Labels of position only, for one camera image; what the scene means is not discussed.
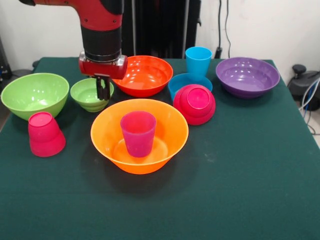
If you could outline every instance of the cup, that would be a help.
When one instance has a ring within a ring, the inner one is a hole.
[[[122,117],[122,134],[131,156],[143,158],[151,153],[156,123],[156,118],[146,111],[132,111]]]
[[[28,121],[28,133],[31,152],[38,157],[51,157],[66,146],[65,136],[49,112],[33,114]]]
[[[202,46],[193,46],[185,51],[186,70],[191,74],[206,76],[212,52]]]

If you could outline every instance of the black cable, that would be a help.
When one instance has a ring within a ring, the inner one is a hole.
[[[219,2],[219,13],[218,13],[218,32],[219,32],[219,48],[221,48],[221,24],[220,24],[220,15],[221,15],[221,3],[222,0],[220,0]]]
[[[309,124],[307,126],[312,130],[312,135],[316,134],[316,130],[312,126],[310,126]]]
[[[309,111],[309,117],[308,117],[308,120],[306,121],[306,125],[312,130],[311,134],[313,136],[319,136],[320,133],[317,133],[316,130],[312,126],[309,125],[310,119],[311,119],[311,111]]]
[[[309,111],[309,117],[308,117],[308,120],[306,121],[307,125],[309,125],[310,119],[311,119],[311,111]]]
[[[229,0],[226,0],[226,17],[225,17],[224,30],[225,30],[226,39],[229,42],[228,58],[230,58],[231,42],[230,42],[230,39],[229,39],[229,36],[228,36],[228,32],[227,32],[228,17],[229,17]]]

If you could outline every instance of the small green bowl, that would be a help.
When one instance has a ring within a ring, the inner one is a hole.
[[[56,117],[64,107],[69,83],[62,76],[52,73],[34,73],[17,78],[1,93],[1,101],[13,114],[29,120],[38,112]]]
[[[87,78],[78,81],[71,87],[71,97],[90,113],[99,112],[105,108],[109,101],[99,100],[97,96],[97,83],[95,78]],[[110,82],[110,96],[114,94],[114,86]]]

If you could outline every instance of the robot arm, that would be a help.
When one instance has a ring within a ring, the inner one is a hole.
[[[123,79],[128,59],[121,54],[124,0],[19,0],[35,5],[73,7],[80,18],[84,52],[79,67],[84,75],[97,78],[99,99],[109,99],[109,79]],[[101,87],[106,83],[106,90]]]

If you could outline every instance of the red-orange bowl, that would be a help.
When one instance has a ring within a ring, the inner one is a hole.
[[[126,94],[147,98],[159,93],[168,84],[174,71],[165,60],[155,56],[130,56],[123,79],[114,83]]]

